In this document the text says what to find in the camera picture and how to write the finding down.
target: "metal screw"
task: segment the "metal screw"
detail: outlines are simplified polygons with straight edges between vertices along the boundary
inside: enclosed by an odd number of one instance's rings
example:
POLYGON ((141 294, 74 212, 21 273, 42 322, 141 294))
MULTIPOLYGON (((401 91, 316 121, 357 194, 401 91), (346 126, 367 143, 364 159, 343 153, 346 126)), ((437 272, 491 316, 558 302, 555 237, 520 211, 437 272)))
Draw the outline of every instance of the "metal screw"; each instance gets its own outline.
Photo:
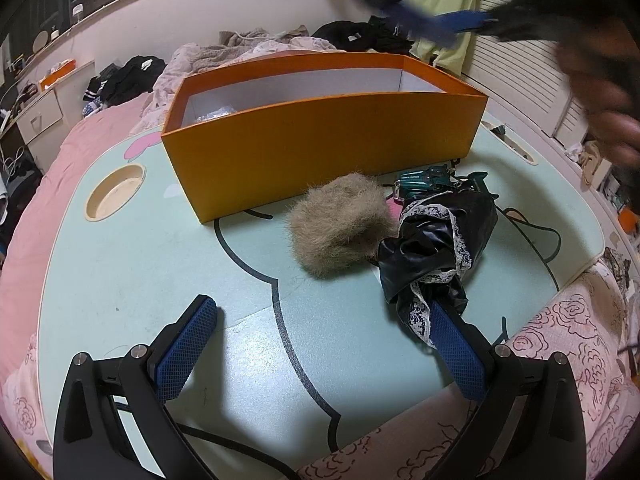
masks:
POLYGON ((134 359, 140 359, 146 354, 146 346, 136 345, 131 349, 131 357, 134 359))
POLYGON ((86 361, 86 354, 84 352, 80 352, 79 354, 74 355, 74 358, 72 360, 73 364, 75 364, 76 366, 80 366, 81 364, 84 364, 85 361, 86 361))
POLYGON ((511 355, 511 349, 507 345, 496 345, 494 352, 498 357, 509 357, 511 355))
POLYGON ((559 365, 565 365, 569 362, 569 359, 567 359, 566 355, 564 355, 562 352, 554 352, 554 360, 559 365))

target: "orange box on desk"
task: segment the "orange box on desk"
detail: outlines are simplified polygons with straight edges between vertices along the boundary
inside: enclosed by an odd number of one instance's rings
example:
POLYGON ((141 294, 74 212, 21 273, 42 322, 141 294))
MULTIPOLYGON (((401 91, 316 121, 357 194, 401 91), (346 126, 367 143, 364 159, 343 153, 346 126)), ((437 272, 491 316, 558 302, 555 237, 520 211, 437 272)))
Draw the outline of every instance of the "orange box on desk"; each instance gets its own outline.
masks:
POLYGON ((186 78, 162 142, 204 223, 353 171, 462 158, 486 101, 406 56, 269 57, 186 78), (235 112, 203 120, 223 107, 235 112))

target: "white drawer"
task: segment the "white drawer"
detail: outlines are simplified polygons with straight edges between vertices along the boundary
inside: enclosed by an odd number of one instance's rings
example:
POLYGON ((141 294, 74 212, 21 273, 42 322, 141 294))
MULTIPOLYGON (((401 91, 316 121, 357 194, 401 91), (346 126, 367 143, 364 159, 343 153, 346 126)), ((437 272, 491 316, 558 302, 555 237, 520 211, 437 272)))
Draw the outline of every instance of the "white drawer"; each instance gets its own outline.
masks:
POLYGON ((22 140, 25 144, 31 142, 60 119, 62 119, 62 111, 60 111, 56 92, 52 90, 34 102, 18 118, 18 129, 22 140))

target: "drawer handle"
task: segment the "drawer handle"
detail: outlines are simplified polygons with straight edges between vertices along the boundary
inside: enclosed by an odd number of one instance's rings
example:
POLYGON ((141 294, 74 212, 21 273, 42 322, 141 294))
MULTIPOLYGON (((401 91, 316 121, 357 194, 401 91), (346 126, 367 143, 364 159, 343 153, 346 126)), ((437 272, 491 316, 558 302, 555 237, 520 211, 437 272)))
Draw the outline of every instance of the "drawer handle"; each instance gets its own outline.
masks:
POLYGON ((31 120, 31 127, 37 134, 42 133, 42 115, 38 115, 31 120))

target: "white wall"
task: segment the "white wall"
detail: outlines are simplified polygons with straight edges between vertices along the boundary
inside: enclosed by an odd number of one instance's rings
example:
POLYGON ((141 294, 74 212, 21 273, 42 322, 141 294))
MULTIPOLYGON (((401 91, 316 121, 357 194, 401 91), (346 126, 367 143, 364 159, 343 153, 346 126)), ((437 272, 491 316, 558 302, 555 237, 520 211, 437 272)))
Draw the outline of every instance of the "white wall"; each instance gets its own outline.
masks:
POLYGON ((327 22, 367 21, 370 14, 353 0, 117 0, 39 53, 18 86, 68 58, 78 65, 94 60, 100 72, 115 59, 125 63, 137 55, 168 62, 182 44, 216 44, 220 30, 281 32, 306 25, 312 34, 327 22))

